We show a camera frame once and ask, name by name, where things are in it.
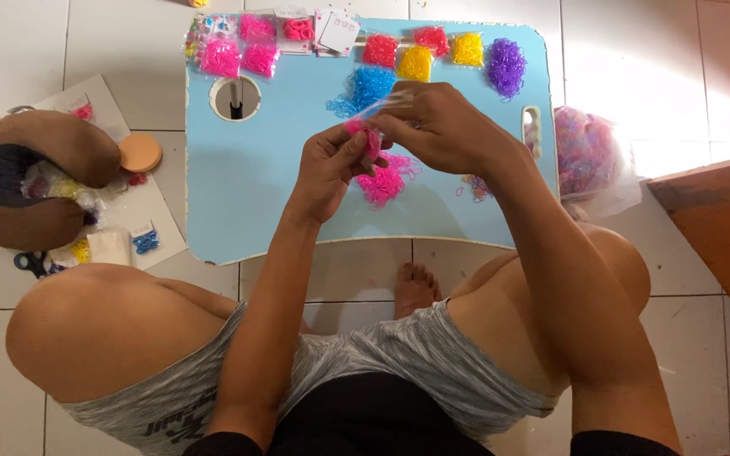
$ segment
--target hand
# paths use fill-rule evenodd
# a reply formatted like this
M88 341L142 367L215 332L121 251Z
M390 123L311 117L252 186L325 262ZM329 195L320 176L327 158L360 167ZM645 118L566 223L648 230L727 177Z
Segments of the hand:
M450 84L402 81L393 86L394 93L402 91L413 95L410 106L383 108L368 123L432 169L485 179L492 166L509 164L507 158L527 157L533 162L525 145ZM412 128L406 121L419 126Z
M299 217L310 217L326 223L340 207L342 197L351 179L360 175L374 175L374 170L362 164L368 138L359 132L352 138L342 124L309 138L303 145L298 181L286 208ZM383 141L382 149L390 149L392 142ZM379 157L374 165L388 166Z

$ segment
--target gray shorts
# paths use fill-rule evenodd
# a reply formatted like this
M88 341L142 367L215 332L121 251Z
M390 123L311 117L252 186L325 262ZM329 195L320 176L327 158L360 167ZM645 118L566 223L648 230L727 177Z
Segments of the gray shorts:
M207 429L221 363L246 308L240 303L207 345L157 375L103 398L61 406L77 422L147 456L182 454ZM452 323L444 300L348 334L302 335L281 419L325 381L364 372L413 382L478 441L505 432L526 415L551 414L557 401L497 368Z

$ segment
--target black shirt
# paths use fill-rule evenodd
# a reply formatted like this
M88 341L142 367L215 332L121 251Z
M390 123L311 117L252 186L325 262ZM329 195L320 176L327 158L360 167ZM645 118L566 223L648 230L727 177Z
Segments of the black shirt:
M217 432L183 456L259 456L258 445L236 432ZM330 380L314 388L277 428L268 454L492 453L464 436L421 388L386 373ZM677 456L653 440L621 432L581 432L572 455Z

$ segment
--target light blue lap desk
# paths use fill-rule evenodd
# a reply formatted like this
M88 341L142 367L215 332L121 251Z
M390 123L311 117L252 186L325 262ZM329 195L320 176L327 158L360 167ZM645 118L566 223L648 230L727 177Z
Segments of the light blue lap desk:
M432 80L451 83L518 139L522 138L523 108L537 106L542 115L542 157L537 164L557 195L553 111L542 36L526 26L361 21L363 28L393 35L437 24L448 34L482 31L484 45L495 38L516 41L524 49L528 66L525 86L509 102L501 102L485 71L468 71L437 59ZM311 135L340 122L325 109L325 102L345 91L348 77L360 65L359 55L281 56L275 77L256 81L260 109L244 122L219 118L209 106L213 81L188 67L188 245L196 257L224 264L266 253L297 179L302 145ZM398 145L390 152L410 155ZM411 236L513 245L503 213L492 198L475 203L461 176L421 168L415 180L406 179L404 192L378 211L372 210L352 182L337 214L323 225L319 241Z

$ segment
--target person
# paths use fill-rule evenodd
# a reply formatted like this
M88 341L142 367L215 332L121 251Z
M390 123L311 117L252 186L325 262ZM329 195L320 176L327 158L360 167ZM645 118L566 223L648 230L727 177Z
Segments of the person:
M12 363L79 423L149 455L490 454L489 435L550 414L569 385L572 454L680 453L638 320L650 282L635 248L575 223L525 145L452 86L400 91L412 101L369 124L432 169L484 179L517 246L449 298L402 264L395 320L300 330L319 227L367 172L365 135L336 126L303 148L248 305L86 264L22 298Z

